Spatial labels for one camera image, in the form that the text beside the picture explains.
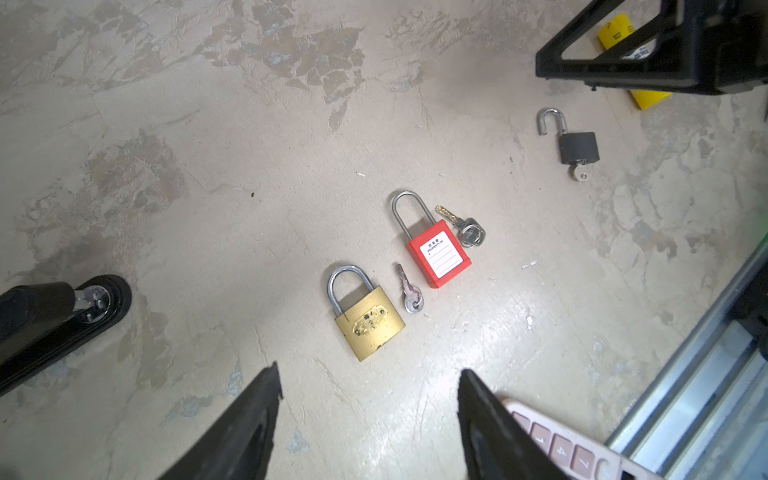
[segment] silver shackle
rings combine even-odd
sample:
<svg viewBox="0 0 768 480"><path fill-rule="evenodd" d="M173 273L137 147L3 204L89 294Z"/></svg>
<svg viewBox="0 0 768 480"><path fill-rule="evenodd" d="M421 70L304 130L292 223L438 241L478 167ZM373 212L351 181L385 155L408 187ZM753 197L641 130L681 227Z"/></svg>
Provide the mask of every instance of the silver shackle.
<svg viewBox="0 0 768 480"><path fill-rule="evenodd" d="M339 273L341 272L354 272L360 275L360 278L362 278L362 281L365 283L365 285L368 287L368 291L373 291L373 283L371 283L371 279L368 278L365 272L362 271L362 268L355 265L344 265L340 266L339 268L335 269L333 273L331 273L331 277L328 279L328 298L331 301L331 305L333 305L333 309L336 311L336 316L339 316L342 314L341 306L339 305L339 301L336 300L336 295L333 294L333 281L336 280L336 277L339 276Z"/></svg>
<svg viewBox="0 0 768 480"><path fill-rule="evenodd" d="M542 108L538 111L538 114L536 115L536 118L538 119L538 134L539 135L546 135L547 134L547 114L553 114L554 120L558 124L558 130L561 134L568 133L568 126L565 123L565 115L563 115L563 112L559 111L557 108L553 107L546 107Z"/></svg>
<svg viewBox="0 0 768 480"><path fill-rule="evenodd" d="M429 209L424 204L424 200L422 200L422 198L415 192L411 192L410 190L404 190L399 194L395 195L395 198L392 199L392 213L395 214L395 219L397 220L397 223L400 224L402 231L406 232L406 235L408 235L408 238L413 240L413 236L411 235L411 232L408 231L406 224L403 223L402 218L400 218L400 214L397 213L397 200L400 200L400 198L404 197L405 195L410 195L411 197L414 197L419 202L419 205L422 206L422 210L424 210L424 213L427 214L427 218L429 218L429 221L432 222L432 225L434 225L437 222L435 222L435 218L432 216L432 214L429 213Z"/></svg>

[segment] gold padlock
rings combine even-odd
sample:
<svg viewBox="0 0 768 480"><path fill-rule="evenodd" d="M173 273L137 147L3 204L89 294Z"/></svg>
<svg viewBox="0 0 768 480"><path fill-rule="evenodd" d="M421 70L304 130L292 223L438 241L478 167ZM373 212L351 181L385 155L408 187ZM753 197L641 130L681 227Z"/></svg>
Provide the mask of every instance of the gold padlock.
<svg viewBox="0 0 768 480"><path fill-rule="evenodd" d="M333 294L333 281L341 272L354 272L360 275L369 291L368 295L344 313ZM359 266L340 266L331 273L328 279L328 298L338 315L336 325L344 333L344 338L361 362L406 327L400 314L384 293L384 289L380 286L373 288L371 280Z"/></svg>

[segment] open padlock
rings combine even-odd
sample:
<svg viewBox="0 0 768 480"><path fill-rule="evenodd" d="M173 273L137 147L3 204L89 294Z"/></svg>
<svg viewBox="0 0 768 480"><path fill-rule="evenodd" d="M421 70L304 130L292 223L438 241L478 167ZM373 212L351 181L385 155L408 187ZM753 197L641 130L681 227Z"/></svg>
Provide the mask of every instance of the open padlock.
<svg viewBox="0 0 768 480"><path fill-rule="evenodd" d="M405 195L414 197L421 205L424 213L427 214L429 221L432 222L432 226L416 238L413 238L402 222L400 214L397 213L397 200ZM406 232L411 240L408 242L408 252L411 253L411 257L419 266L419 270L424 274L430 287L440 288L472 265L471 260L464 253L462 245L445 220L435 222L435 218L429 213L429 209L419 195L410 190L395 195L395 198L392 199L392 213L395 214L402 231Z"/></svg>
<svg viewBox="0 0 768 480"><path fill-rule="evenodd" d="M568 133L568 126L565 123L563 112L557 108L547 107L542 108L537 115L538 133L540 135L547 134L546 117L548 114L553 114L555 121L558 123L558 130L560 132L558 143L560 144L561 162L571 165L573 168L571 173L576 180L580 182L589 180L590 173L585 165L593 164L600 160L598 140L594 136L594 132Z"/></svg>
<svg viewBox="0 0 768 480"><path fill-rule="evenodd" d="M341 311L339 301L333 294L333 281L341 272L354 272L360 275L369 291L368 295L346 312ZM384 293L384 289L380 286L373 288L371 280L359 266L340 266L331 273L328 279L328 298L338 315L336 325L341 329L344 338L360 362L406 327L400 314Z"/></svg>

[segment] key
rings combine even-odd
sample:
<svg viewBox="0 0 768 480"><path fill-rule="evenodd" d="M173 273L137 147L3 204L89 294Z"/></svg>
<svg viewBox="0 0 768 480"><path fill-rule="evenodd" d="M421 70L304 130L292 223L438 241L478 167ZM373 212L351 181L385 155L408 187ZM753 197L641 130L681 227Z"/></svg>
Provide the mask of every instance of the key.
<svg viewBox="0 0 768 480"><path fill-rule="evenodd" d="M402 280L403 302L406 305L406 310L408 310L408 313L421 312L424 308L424 296L422 295L422 291L417 286L411 285L406 276L406 272L402 269L402 265L395 263L395 268L397 269L397 274L400 276L400 280Z"/></svg>
<svg viewBox="0 0 768 480"><path fill-rule="evenodd" d="M474 218L464 220L440 205L435 207L435 212L442 215L447 221L453 223L454 227L458 228L458 241L464 247L480 247L480 244L485 240L485 230L480 227L480 224Z"/></svg>

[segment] yellow object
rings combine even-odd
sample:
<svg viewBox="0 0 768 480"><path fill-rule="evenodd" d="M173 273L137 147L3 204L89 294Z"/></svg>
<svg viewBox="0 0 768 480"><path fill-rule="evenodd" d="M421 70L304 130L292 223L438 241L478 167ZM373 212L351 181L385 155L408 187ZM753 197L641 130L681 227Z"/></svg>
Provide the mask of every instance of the yellow object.
<svg viewBox="0 0 768 480"><path fill-rule="evenodd" d="M361 362L406 327L380 286L336 317L336 325Z"/></svg>
<svg viewBox="0 0 768 480"><path fill-rule="evenodd" d="M633 33L634 26L632 26L632 22L630 22L627 14L622 13L617 15L616 18L600 29L598 38L600 39L600 43L603 44L603 47L608 50L610 47L613 47L619 41ZM648 55L650 55L650 51L643 45L625 58L639 60L641 58L646 58ZM632 93L634 100L637 102L637 106L640 107L641 110L652 107L663 99L672 96L668 91L630 90L630 93Z"/></svg>

